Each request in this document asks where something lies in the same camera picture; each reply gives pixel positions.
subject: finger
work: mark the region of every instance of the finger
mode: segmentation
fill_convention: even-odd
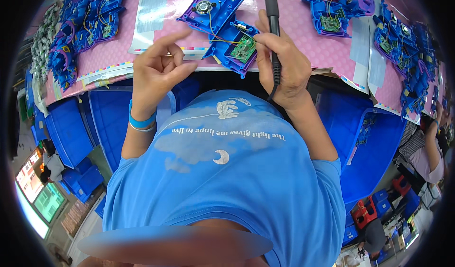
[[[265,11],[264,9],[259,10],[259,20],[260,20],[261,24],[264,26],[264,28],[266,29],[266,31],[262,31],[262,32],[264,32],[264,33],[270,32],[267,11]],[[280,27],[280,37],[284,38],[288,42],[293,43],[293,40],[291,39],[291,37],[288,36],[288,34],[283,30],[282,27]]]
[[[175,65],[179,66],[183,64],[183,51],[176,44],[171,44],[168,46],[169,53],[174,57]]]
[[[295,60],[295,55],[293,56],[293,44],[288,43],[282,37],[276,36],[272,33],[263,33],[253,36],[254,40],[262,45],[265,45],[267,48],[274,51],[283,66],[292,65]]]
[[[160,39],[158,39],[156,42],[153,43],[143,54],[148,58],[148,59],[153,59],[157,58],[159,56],[164,56],[166,55],[169,50],[168,47],[175,44],[178,40],[181,40],[191,34],[192,30],[190,28],[169,34],[167,36],[164,36]]]
[[[169,58],[171,58],[171,62],[168,63],[166,66],[163,64],[163,67],[164,67],[164,68],[163,68],[163,73],[164,73],[164,74],[167,74],[167,73],[173,71],[174,68],[176,67],[176,65],[175,65],[174,60],[172,59],[172,57],[169,57]]]
[[[256,43],[256,50],[258,51],[256,62],[259,68],[259,81],[265,91],[270,94],[273,88],[273,72],[269,49],[262,44]]]
[[[172,84],[172,87],[187,78],[197,68],[197,63],[182,64],[166,74],[166,79]]]

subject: yellow wire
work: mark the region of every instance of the yellow wire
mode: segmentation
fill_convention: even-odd
[[[332,19],[332,14],[330,13],[330,5],[332,4],[333,0],[327,0],[327,12],[330,16],[330,19]]]
[[[92,32],[90,32],[90,30],[87,29],[87,27],[85,26],[85,20],[87,19],[87,15],[88,15],[88,12],[86,13],[86,16],[84,17],[84,22],[82,23],[84,25],[84,29],[87,30],[90,35],[93,35]]]
[[[101,3],[101,7],[100,7],[100,10],[98,11],[98,19],[101,21],[101,23],[103,23],[104,25],[108,26],[106,20],[103,18],[103,15],[101,14],[101,10],[103,9],[103,6],[104,6],[104,3],[106,2],[106,0],[104,0],[102,3]]]
[[[212,14],[210,14],[210,11],[208,12],[208,19],[209,19],[209,22],[208,22],[208,23],[209,23],[209,26],[210,26],[210,31],[212,32],[212,34],[213,34],[213,37],[215,38],[215,36],[216,36],[216,35],[215,35],[215,33],[214,33],[213,29],[212,29]],[[225,41],[225,40],[209,40],[209,41],[211,41],[211,42],[213,42],[213,41],[219,41],[219,42],[232,42],[232,43],[239,43],[239,42],[234,42],[234,41]]]

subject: person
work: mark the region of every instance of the person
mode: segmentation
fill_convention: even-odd
[[[265,10],[259,19],[261,34],[254,40],[260,83],[271,93],[273,50],[282,65],[273,100],[294,127],[265,100],[239,90],[212,90],[157,129],[151,121],[156,106],[197,67],[182,62],[175,44],[190,29],[162,37],[134,61],[130,123],[107,186],[104,231],[224,227],[273,243],[264,256],[235,266],[333,265],[346,215],[340,160],[306,90],[310,61],[285,31],[280,37],[268,32]],[[183,256],[185,250],[172,254]]]
[[[370,257],[371,261],[379,258],[381,249],[387,244],[387,237],[384,233],[384,228],[381,219],[374,219],[369,222],[363,229],[360,230],[359,236],[355,239],[358,243],[358,248],[364,248]]]
[[[436,119],[424,133],[416,125],[407,122],[405,132],[398,147],[398,154],[407,163],[400,163],[398,170],[406,177],[417,195],[422,196],[427,190],[428,183],[436,184],[447,177],[449,170],[444,161],[448,151],[447,138],[444,128],[451,123],[451,116],[438,102]]]
[[[61,173],[65,170],[65,167],[57,153],[54,153],[52,156],[49,156],[47,152],[43,153],[43,162],[44,169],[50,170],[50,174],[47,176],[48,179],[51,180],[50,182],[62,180],[63,177],[61,176]]]

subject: color calibration strip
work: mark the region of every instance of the color calibration strip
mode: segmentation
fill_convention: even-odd
[[[103,68],[103,69],[97,69],[97,70],[95,70],[95,71],[90,71],[90,72],[89,72],[89,73],[87,73],[87,74],[83,74],[83,75],[81,75],[81,76],[79,77],[79,79],[83,79],[83,77],[84,77],[84,76],[88,76],[88,75],[90,75],[90,74],[94,74],[94,73],[97,73],[97,72],[99,72],[99,71],[101,71],[101,70],[106,70],[106,69],[111,69],[111,68],[114,68],[114,67],[116,67],[116,66],[121,66],[121,65],[131,64],[132,62],[133,62],[133,61],[130,61],[130,62],[124,62],[124,63],[121,63],[121,64],[114,64],[114,65],[111,65],[111,66],[105,67],[105,68]]]

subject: wristband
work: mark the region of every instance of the wristband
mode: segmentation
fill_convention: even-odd
[[[134,127],[134,128],[145,128],[145,127],[149,126],[153,121],[156,120],[156,112],[157,111],[155,111],[153,113],[153,115],[150,118],[148,118],[148,120],[145,120],[145,121],[142,121],[142,122],[134,120],[134,118],[131,116],[131,107],[132,107],[132,105],[133,105],[133,99],[130,100],[130,124],[131,124],[132,127]]]

